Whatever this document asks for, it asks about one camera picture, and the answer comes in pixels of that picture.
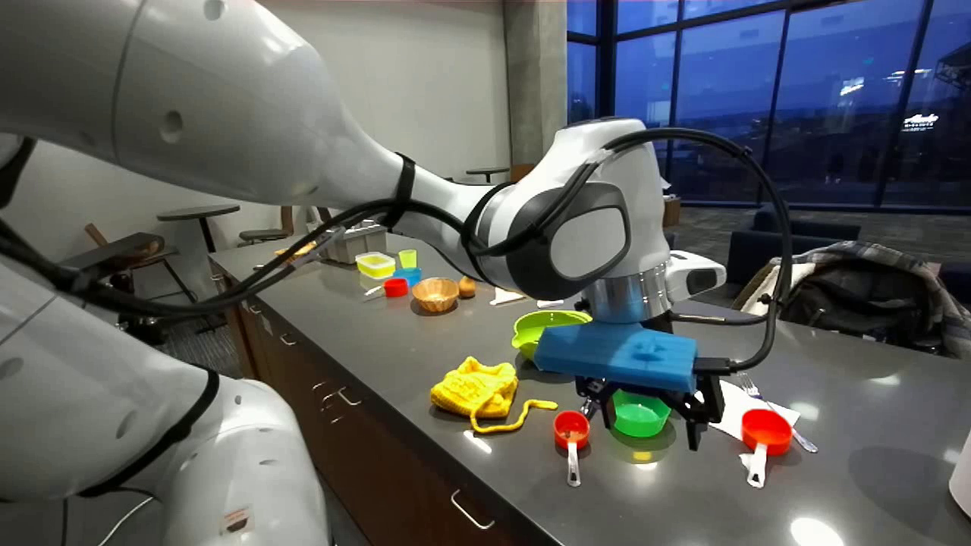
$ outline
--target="small bowl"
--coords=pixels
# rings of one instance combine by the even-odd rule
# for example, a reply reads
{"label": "small bowl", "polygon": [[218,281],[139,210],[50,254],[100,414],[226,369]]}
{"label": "small bowl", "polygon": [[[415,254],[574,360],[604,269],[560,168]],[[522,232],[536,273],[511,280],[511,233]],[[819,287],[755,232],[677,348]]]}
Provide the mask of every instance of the small bowl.
{"label": "small bowl", "polygon": [[623,438],[658,438],[669,420],[669,407],[658,398],[614,390],[614,432]]}
{"label": "small bowl", "polygon": [[527,360],[536,355],[545,329],[587,325],[592,320],[575,310],[533,310],[513,322],[513,348]]}
{"label": "small bowl", "polygon": [[444,317],[459,307],[459,281],[430,276],[411,287],[411,299],[424,317]]}

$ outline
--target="dark window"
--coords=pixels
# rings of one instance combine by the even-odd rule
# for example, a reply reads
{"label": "dark window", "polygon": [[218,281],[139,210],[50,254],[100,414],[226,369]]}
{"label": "dark window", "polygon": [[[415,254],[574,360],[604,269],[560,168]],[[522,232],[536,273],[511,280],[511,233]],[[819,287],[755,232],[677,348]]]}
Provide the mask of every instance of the dark window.
{"label": "dark window", "polygon": [[568,32],[569,33],[598,33],[598,0],[569,0],[568,2]]}
{"label": "dark window", "polygon": [[687,19],[703,19],[703,15],[745,8],[745,7],[774,2],[774,0],[684,0],[684,2],[687,2]]}
{"label": "dark window", "polygon": [[[782,13],[687,32],[673,126],[720,133],[762,161],[781,33]],[[669,180],[687,201],[755,201],[745,176],[721,152],[673,143]]]}
{"label": "dark window", "polygon": [[854,0],[792,15],[767,157],[790,204],[874,204],[918,8]]}
{"label": "dark window", "polygon": [[598,114],[598,49],[568,42],[568,126]]}
{"label": "dark window", "polygon": [[614,110],[623,120],[669,126],[673,33],[624,41],[616,47]]}
{"label": "dark window", "polygon": [[616,32],[644,32],[677,21],[677,0],[616,0]]}
{"label": "dark window", "polygon": [[971,205],[971,2],[933,0],[904,126],[885,170],[885,205]]}

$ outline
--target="blue gripper part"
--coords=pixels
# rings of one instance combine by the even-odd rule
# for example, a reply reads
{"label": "blue gripper part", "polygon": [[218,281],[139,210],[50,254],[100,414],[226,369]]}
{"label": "blue gripper part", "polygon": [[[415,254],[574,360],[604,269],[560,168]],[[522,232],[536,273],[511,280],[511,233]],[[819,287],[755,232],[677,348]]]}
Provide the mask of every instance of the blue gripper part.
{"label": "blue gripper part", "polygon": [[695,390],[699,342],[641,325],[545,329],[533,365],[549,374],[604,375],[658,390]]}

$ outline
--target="window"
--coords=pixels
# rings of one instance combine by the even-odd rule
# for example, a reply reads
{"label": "window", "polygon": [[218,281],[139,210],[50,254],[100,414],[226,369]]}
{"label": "window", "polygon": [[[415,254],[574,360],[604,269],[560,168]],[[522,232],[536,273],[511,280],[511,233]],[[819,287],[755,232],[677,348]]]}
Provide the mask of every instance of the window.
{"label": "window", "polygon": [[687,19],[703,19],[703,15],[745,8],[772,0],[684,0],[684,2],[687,2]]}
{"label": "window", "polygon": [[568,32],[569,33],[598,33],[598,0],[569,0],[568,2]]}
{"label": "window", "polygon": [[673,33],[616,47],[614,110],[644,126],[669,126]]}
{"label": "window", "polygon": [[673,23],[677,0],[616,0],[616,33]]}
{"label": "window", "polygon": [[568,126],[598,114],[598,49],[586,42],[568,47]]}
{"label": "window", "polygon": [[[782,13],[684,33],[677,126],[720,133],[762,157]],[[758,185],[721,152],[677,143],[669,180],[687,201],[755,201]]]}
{"label": "window", "polygon": [[890,152],[885,205],[971,205],[971,2],[937,0]]}
{"label": "window", "polygon": [[854,0],[790,19],[772,172],[790,204],[878,201],[918,2]]}
{"label": "window", "polygon": [[[971,0],[568,7],[569,122],[721,133],[792,205],[971,210]],[[714,149],[654,149],[684,201],[762,201]]]}

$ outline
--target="gray countertop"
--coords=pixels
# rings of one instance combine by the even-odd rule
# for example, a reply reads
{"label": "gray countertop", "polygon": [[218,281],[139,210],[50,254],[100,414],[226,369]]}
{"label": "gray countertop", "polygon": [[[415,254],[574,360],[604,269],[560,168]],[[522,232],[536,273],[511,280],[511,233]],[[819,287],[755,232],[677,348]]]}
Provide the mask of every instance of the gray countertop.
{"label": "gray countertop", "polygon": [[[428,245],[405,245],[420,250],[424,276],[454,276]],[[212,261],[242,280],[277,250],[218,252]],[[262,299],[560,544],[971,544],[971,520],[945,492],[971,432],[971,366],[962,360],[781,325],[772,359],[750,378],[763,398],[801,411],[799,432],[819,454],[792,446],[755,492],[736,439],[721,432],[708,432],[700,453],[688,453],[679,420],[641,442],[614,438],[598,420],[582,486],[569,489],[552,449],[552,414],[532,414],[520,434],[470,439],[465,420],[428,400],[465,355],[515,360],[511,329],[533,310],[532,299],[487,307],[492,287],[480,286],[480,298],[452,317],[415,317],[405,299],[363,299],[363,287],[354,269],[308,264]],[[677,331],[695,337],[700,355],[745,355],[762,337],[762,329]],[[515,400],[580,405],[569,378],[527,366],[520,378]],[[651,453],[651,461],[635,461],[638,453]]]}

